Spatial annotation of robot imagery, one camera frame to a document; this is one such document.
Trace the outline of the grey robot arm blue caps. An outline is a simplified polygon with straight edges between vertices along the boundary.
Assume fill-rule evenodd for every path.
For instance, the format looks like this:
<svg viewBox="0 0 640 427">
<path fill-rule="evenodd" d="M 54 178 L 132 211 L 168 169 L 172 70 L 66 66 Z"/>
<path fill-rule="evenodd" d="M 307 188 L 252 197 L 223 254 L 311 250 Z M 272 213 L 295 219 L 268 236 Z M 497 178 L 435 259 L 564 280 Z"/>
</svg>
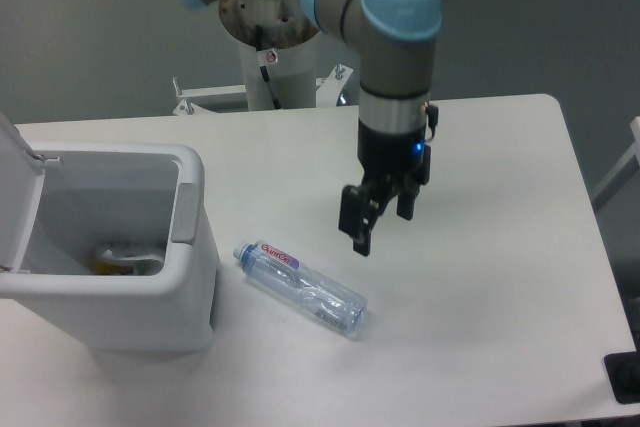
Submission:
<svg viewBox="0 0 640 427">
<path fill-rule="evenodd" d="M 319 34 L 360 59 L 359 185 L 341 193 L 339 229 L 361 255 L 390 202 L 411 219 L 431 167 L 439 111 L 431 101 L 442 0 L 182 0 L 216 5 L 230 36 L 249 51 L 244 64 L 253 110 L 312 107 L 311 60 L 302 52 Z"/>
</svg>

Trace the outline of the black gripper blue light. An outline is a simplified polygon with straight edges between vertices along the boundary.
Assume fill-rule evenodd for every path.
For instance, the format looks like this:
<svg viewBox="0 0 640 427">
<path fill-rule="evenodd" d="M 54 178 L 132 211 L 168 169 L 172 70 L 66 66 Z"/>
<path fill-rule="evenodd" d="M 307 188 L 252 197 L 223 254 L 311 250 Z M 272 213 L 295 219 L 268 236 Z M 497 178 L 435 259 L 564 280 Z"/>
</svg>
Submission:
<svg viewBox="0 0 640 427">
<path fill-rule="evenodd" d="M 404 133 L 384 133 L 358 122 L 357 157 L 364 174 L 360 186 L 341 192 L 338 229 L 353 242 L 353 250 L 368 256 L 371 234 L 397 191 L 396 213 L 410 221 L 420 188 L 429 180 L 430 148 L 426 126 Z"/>
</svg>

